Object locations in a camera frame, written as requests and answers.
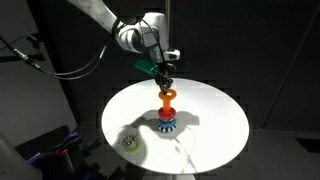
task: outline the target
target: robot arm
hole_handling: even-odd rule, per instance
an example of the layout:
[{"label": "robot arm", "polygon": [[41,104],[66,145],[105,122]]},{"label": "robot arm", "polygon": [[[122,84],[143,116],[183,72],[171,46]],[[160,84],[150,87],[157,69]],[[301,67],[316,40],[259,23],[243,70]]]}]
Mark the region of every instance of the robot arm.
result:
[{"label": "robot arm", "polygon": [[[110,34],[112,33],[117,17],[108,9],[102,0],[67,1],[89,15]],[[146,13],[143,17],[143,20],[145,20],[153,28],[153,30],[158,33],[165,60],[178,60],[180,58],[180,52],[178,50],[169,50],[168,27],[165,16],[161,13]],[[117,28],[122,25],[123,23],[120,21]],[[144,33],[143,39],[146,47],[148,48],[156,46],[157,42],[151,33],[150,28],[143,22],[141,22],[141,26]],[[142,33],[140,24],[136,23],[135,25],[127,25],[117,32],[115,34],[115,39],[124,50],[135,53],[143,53],[141,35]]]},{"label": "robot arm", "polygon": [[[174,66],[167,61],[180,59],[180,51],[169,49],[169,33],[164,14],[146,13],[142,22],[126,25],[122,28],[124,23],[120,21],[116,24],[117,17],[102,0],[67,1],[89,15],[110,34],[114,33],[114,38],[122,49],[134,53],[148,53],[151,60],[155,61],[159,67],[160,72],[154,74],[156,83],[160,86],[161,91],[166,94],[166,90],[170,88],[173,82],[169,77],[169,71],[170,69],[171,71],[172,69],[175,70],[175,68],[172,68]],[[157,39],[151,28],[157,34],[161,49],[159,49]]]}]

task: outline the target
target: cable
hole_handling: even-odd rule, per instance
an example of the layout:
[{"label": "cable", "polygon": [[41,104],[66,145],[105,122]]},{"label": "cable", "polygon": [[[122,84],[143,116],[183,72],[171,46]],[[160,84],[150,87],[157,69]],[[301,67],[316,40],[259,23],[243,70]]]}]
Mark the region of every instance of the cable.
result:
[{"label": "cable", "polygon": [[[144,37],[143,37],[143,36],[144,36],[144,33],[143,33],[143,30],[142,30],[142,26],[141,26],[141,20],[139,20],[139,26],[140,26],[140,31],[141,31],[141,39],[142,39],[143,50],[144,50],[144,52],[146,53],[146,45],[145,45],[145,43],[144,43]],[[150,65],[153,67],[153,69],[154,69],[154,70],[159,70],[157,67],[155,67],[155,66],[152,64],[149,53],[146,53],[146,54],[147,54],[147,56],[148,56],[148,61],[149,61]]]},{"label": "cable", "polygon": [[101,53],[100,53],[100,56],[99,56],[99,59],[98,59],[97,63],[87,73],[85,73],[83,75],[80,75],[80,76],[77,76],[77,77],[59,77],[60,75],[71,75],[71,74],[74,74],[76,72],[80,72],[81,70],[85,69],[90,64],[92,64],[92,62],[96,59],[97,54],[94,56],[94,58],[91,60],[91,62],[89,62],[87,65],[85,65],[84,67],[82,67],[82,68],[80,68],[80,69],[78,69],[76,71],[72,71],[72,72],[69,72],[69,73],[51,73],[51,72],[47,72],[47,71],[41,69],[41,67],[34,62],[34,59],[29,58],[26,55],[24,55],[23,53],[21,53],[19,50],[14,49],[6,40],[4,40],[0,36],[0,40],[6,45],[6,47],[9,48],[10,51],[12,51],[14,54],[16,54],[22,60],[24,60],[24,62],[26,64],[28,64],[29,66],[37,69],[38,71],[40,71],[42,73],[45,73],[45,74],[47,74],[47,75],[49,75],[51,77],[54,77],[54,78],[57,78],[57,79],[62,79],[62,80],[74,80],[74,79],[79,79],[79,78],[82,78],[82,77],[85,77],[85,76],[89,75],[98,66],[98,64],[101,62],[102,56],[104,55],[104,52],[106,50],[107,45],[111,42],[111,39],[112,38],[109,38],[109,40],[107,41],[107,43],[104,45],[103,49],[101,50]]},{"label": "cable", "polygon": [[[140,26],[140,31],[141,31],[141,39],[142,39],[143,49],[144,49],[144,51],[146,52],[146,46],[145,46],[145,43],[144,43],[144,38],[143,38],[143,36],[144,36],[144,34],[147,34],[147,33],[144,33],[144,32],[143,32],[142,26],[141,26],[141,21],[143,21],[144,23],[146,23],[146,22],[145,22],[143,19],[139,19],[139,26]],[[157,46],[159,46],[159,49],[161,49],[161,45],[160,45],[160,43],[159,43],[159,41],[158,41],[158,39],[157,39],[157,37],[156,37],[155,32],[153,31],[153,29],[150,27],[150,25],[149,25],[148,23],[146,23],[146,24],[148,25],[148,27],[149,27],[149,29],[151,30],[154,38],[156,39],[156,41],[157,41]],[[155,66],[152,64],[149,53],[146,53],[146,54],[147,54],[147,57],[148,57],[148,61],[149,61],[150,65],[153,67],[153,69],[154,69],[157,73],[159,73],[160,76],[166,77],[163,73],[160,72],[160,69],[159,69],[158,67],[155,67]]]},{"label": "cable", "polygon": [[[11,43],[9,43],[9,45],[12,45],[12,44],[14,44],[15,42],[17,42],[17,41],[21,40],[22,38],[26,38],[26,37],[28,37],[28,36],[21,36],[21,37],[18,37],[17,39],[15,39],[15,40],[14,40],[14,41],[12,41]],[[8,48],[8,46],[5,46],[5,47],[1,48],[1,49],[0,49],[0,51],[3,51],[3,50],[4,50],[4,49],[6,49],[6,48]]]},{"label": "cable", "polygon": [[127,25],[130,25],[130,24],[135,23],[135,22],[137,22],[137,21],[138,21],[138,18],[134,18],[134,19],[130,20],[129,22],[122,24],[122,25],[117,29],[117,31],[120,31],[122,28],[126,27]]},{"label": "cable", "polygon": [[71,72],[68,72],[68,73],[51,73],[51,74],[52,74],[52,75],[56,75],[56,76],[66,76],[66,75],[75,74],[75,73],[80,72],[80,71],[86,69],[87,67],[89,67],[89,66],[95,61],[96,57],[97,57],[97,54],[92,58],[92,60],[91,60],[88,64],[86,64],[86,65],[83,66],[82,68],[77,69],[77,70],[75,70],[75,71],[71,71]]},{"label": "cable", "polygon": [[158,47],[159,47],[159,49],[160,49],[160,54],[161,54],[161,57],[162,57],[162,61],[163,61],[163,62],[166,62],[166,60],[165,60],[165,58],[164,58],[164,55],[163,55],[163,51],[162,51],[161,45],[160,45],[160,42],[159,42],[159,38],[157,38],[157,35],[156,35],[156,33],[154,32],[154,30],[151,28],[151,26],[150,26],[144,19],[141,19],[141,20],[142,20],[142,21],[149,27],[149,29],[151,30],[154,38],[155,38],[156,41],[157,41],[157,45],[158,45]]},{"label": "cable", "polygon": [[51,76],[51,77],[56,78],[56,79],[61,79],[61,80],[75,80],[75,79],[80,79],[80,78],[83,78],[83,77],[89,75],[93,70],[96,69],[96,67],[99,65],[99,63],[100,63],[101,60],[102,60],[102,57],[103,57],[103,55],[104,55],[104,52],[105,52],[106,48],[107,48],[107,45],[105,45],[105,46],[103,47],[103,49],[102,49],[102,51],[101,51],[101,53],[100,53],[98,62],[94,65],[94,67],[93,67],[92,69],[90,69],[87,73],[85,73],[85,74],[83,74],[83,75],[81,75],[81,76],[71,77],[71,78],[65,78],[65,77],[56,76],[56,75],[54,75],[53,73],[49,73],[49,72],[47,72],[47,71],[42,70],[41,68],[39,68],[38,70],[41,71],[41,72],[43,72],[43,73],[45,73],[45,74],[47,74],[48,76]]}]

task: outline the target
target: white circular platform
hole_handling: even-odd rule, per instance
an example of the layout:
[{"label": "white circular platform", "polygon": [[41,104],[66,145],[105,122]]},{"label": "white circular platform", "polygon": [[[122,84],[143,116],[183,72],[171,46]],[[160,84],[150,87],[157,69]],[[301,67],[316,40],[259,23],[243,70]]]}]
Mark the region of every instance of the white circular platform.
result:
[{"label": "white circular platform", "polygon": [[[216,169],[234,159],[244,148],[248,120],[242,108],[224,92],[187,79],[173,78],[177,97],[177,128],[161,133],[157,111],[162,107],[154,80],[131,85],[116,94],[102,115],[108,143],[124,159],[150,171],[195,174]],[[136,152],[125,151],[122,140],[134,135]]]}]

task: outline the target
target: green gripper part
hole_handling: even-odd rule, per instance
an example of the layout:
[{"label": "green gripper part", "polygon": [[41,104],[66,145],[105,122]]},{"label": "green gripper part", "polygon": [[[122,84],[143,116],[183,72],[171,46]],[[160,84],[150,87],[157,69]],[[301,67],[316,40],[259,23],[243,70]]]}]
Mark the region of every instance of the green gripper part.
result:
[{"label": "green gripper part", "polygon": [[139,60],[134,64],[134,66],[137,69],[139,69],[139,70],[141,70],[141,71],[143,71],[145,73],[148,73],[151,76],[153,76],[154,68],[152,67],[152,65],[147,60]]}]

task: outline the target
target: orange ring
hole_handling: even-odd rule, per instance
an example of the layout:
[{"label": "orange ring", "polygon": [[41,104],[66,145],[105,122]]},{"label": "orange ring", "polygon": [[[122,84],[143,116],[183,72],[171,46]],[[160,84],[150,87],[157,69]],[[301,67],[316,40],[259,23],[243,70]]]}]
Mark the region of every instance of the orange ring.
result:
[{"label": "orange ring", "polygon": [[168,96],[168,94],[164,95],[162,94],[162,92],[159,92],[159,98],[164,100],[164,101],[170,101],[172,99],[174,99],[177,96],[177,92],[173,89],[168,89],[167,90],[169,93],[171,93],[170,96]]}]

